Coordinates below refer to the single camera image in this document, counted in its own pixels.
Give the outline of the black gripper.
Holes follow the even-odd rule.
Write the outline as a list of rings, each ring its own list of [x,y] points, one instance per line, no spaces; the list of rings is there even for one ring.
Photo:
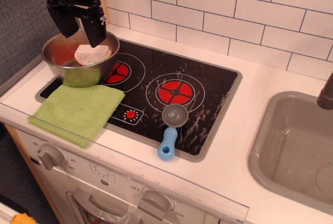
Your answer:
[[[92,47],[101,44],[107,37],[106,16],[100,0],[47,0],[47,9],[60,33],[66,38],[78,31],[76,18],[81,19]]]

